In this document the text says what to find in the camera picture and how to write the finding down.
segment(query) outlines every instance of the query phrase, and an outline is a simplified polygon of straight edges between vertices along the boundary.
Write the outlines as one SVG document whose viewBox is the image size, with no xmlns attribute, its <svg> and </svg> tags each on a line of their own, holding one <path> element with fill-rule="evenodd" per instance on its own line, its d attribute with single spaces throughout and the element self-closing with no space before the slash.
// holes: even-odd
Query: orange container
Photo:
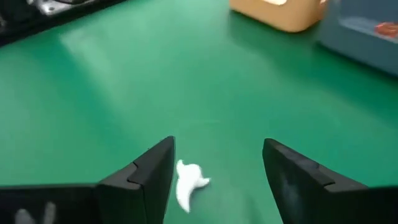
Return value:
<svg viewBox="0 0 398 224">
<path fill-rule="evenodd" d="M 327 0 L 229 0 L 232 10 L 276 29 L 300 32 L 323 17 Z"/>
</svg>

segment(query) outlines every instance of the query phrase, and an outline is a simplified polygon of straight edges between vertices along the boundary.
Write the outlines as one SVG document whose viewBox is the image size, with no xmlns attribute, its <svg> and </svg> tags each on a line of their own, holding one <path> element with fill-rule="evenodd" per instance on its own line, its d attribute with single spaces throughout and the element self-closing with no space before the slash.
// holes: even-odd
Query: gray bin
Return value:
<svg viewBox="0 0 398 224">
<path fill-rule="evenodd" d="M 382 22 L 398 22 L 398 0 L 329 0 L 319 41 L 398 76 L 398 37 L 376 33 L 375 27 Z"/>
</svg>

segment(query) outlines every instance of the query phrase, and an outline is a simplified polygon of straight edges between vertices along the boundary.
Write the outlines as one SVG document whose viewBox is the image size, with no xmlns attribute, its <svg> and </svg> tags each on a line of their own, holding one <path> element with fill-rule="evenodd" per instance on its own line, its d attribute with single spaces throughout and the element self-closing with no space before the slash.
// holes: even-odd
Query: metal part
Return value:
<svg viewBox="0 0 398 224">
<path fill-rule="evenodd" d="M 83 4 L 84 2 L 87 2 L 87 0 L 55 0 L 55 1 L 65 4 Z"/>
<path fill-rule="evenodd" d="M 74 7 L 82 6 L 84 4 L 88 4 L 89 2 L 93 2 L 95 0 L 88 0 L 82 4 L 66 4 L 54 0 L 36 0 L 36 6 L 39 11 L 46 16 L 54 16 L 60 14 L 61 12 L 65 12 Z"/>
</svg>

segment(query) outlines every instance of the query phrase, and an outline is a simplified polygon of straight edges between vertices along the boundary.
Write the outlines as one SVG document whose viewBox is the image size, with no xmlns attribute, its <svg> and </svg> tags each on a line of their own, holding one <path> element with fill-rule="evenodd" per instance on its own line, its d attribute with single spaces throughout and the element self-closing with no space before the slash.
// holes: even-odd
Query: white crumpled tissue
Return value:
<svg viewBox="0 0 398 224">
<path fill-rule="evenodd" d="M 210 182 L 210 178 L 203 178 L 200 166 L 196 164 L 184 165 L 180 159 L 177 162 L 177 187 L 175 193 L 177 202 L 187 213 L 190 212 L 190 197 L 196 188 L 204 187 Z"/>
</svg>

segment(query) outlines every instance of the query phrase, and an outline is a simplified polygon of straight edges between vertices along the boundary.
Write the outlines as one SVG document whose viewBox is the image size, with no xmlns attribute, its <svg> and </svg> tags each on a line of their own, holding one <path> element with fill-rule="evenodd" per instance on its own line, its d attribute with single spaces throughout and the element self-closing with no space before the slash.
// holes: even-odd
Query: green table surface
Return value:
<svg viewBox="0 0 398 224">
<path fill-rule="evenodd" d="M 275 138 L 369 186 L 398 184 L 394 78 L 230 12 L 134 0 L 0 49 L 0 184 L 96 182 L 168 135 L 211 185 L 166 224 L 281 223 Z"/>
</svg>

